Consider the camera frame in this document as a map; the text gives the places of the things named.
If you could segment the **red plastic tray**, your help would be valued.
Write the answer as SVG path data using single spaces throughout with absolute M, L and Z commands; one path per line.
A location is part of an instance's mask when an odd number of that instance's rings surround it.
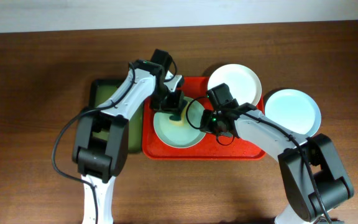
M 166 145 L 156 135 L 153 126 L 155 111 L 150 109 L 150 98 L 144 101 L 142 127 L 142 151 L 158 160 L 259 160 L 266 153 L 256 145 L 236 138 L 230 142 L 228 138 L 219 138 L 227 146 L 220 145 L 216 138 L 207 134 L 195 146 L 179 149 Z

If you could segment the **white plate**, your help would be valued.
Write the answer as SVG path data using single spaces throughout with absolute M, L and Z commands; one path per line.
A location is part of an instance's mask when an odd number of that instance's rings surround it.
M 230 93 L 242 105 L 250 103 L 257 106 L 262 96 L 262 85 L 258 76 L 248 67 L 239 64 L 227 64 L 216 69 L 208 80 L 210 90 L 225 83 Z

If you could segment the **dark green tray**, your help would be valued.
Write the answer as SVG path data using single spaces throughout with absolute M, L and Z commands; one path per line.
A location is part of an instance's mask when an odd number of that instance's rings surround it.
M 99 79 L 91 84 L 89 107 L 94 108 L 104 103 L 123 83 L 122 80 Z M 142 103 L 129 121 L 129 154 L 142 152 L 142 125 L 144 104 Z

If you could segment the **light blue plate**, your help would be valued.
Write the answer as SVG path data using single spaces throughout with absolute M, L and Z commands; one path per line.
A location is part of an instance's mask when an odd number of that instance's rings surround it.
M 275 123 L 307 136 L 321 126 L 321 112 L 312 97 L 295 89 L 282 89 L 265 97 L 265 115 Z

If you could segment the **yellow green sponge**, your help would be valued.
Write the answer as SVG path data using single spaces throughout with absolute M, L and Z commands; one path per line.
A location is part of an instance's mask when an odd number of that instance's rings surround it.
M 183 126 L 185 121 L 185 113 L 188 107 L 188 102 L 183 105 L 183 109 L 180 114 L 173 114 L 169 116 L 169 122 L 176 126 Z

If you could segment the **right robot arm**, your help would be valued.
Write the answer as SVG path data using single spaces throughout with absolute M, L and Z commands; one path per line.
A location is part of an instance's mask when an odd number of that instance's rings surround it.
M 204 110 L 201 129 L 261 148 L 280 166 L 288 205 L 274 223 L 339 223 L 328 212 L 354 196 L 354 187 L 332 140 L 309 137 L 274 123 L 250 104 Z

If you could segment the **light green plate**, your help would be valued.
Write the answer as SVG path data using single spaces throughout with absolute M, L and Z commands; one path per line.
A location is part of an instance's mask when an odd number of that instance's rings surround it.
M 184 99 L 189 103 L 193 100 L 190 97 L 185 96 Z M 154 114 L 154 130 L 159 138 L 164 144 L 184 149 L 198 144 L 204 137 L 205 133 L 193 128 L 189 123 L 194 127 L 200 127 L 201 117 L 204 111 L 204 107 L 198 101 L 194 101 L 190 105 L 188 113 L 185 113 L 185 123 L 183 126 L 176 126 L 169 122 L 169 116 L 172 114 L 164 112 L 156 112 Z

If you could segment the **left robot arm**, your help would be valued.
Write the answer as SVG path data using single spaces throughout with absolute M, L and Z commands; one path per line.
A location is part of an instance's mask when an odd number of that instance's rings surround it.
M 112 194 L 116 177 L 128 155 L 129 121 L 147 99 L 154 111 L 180 121 L 185 109 L 180 75 L 169 75 L 171 56 L 136 60 L 122 85 L 99 106 L 78 117 L 73 162 L 85 190 L 83 223 L 112 223 Z

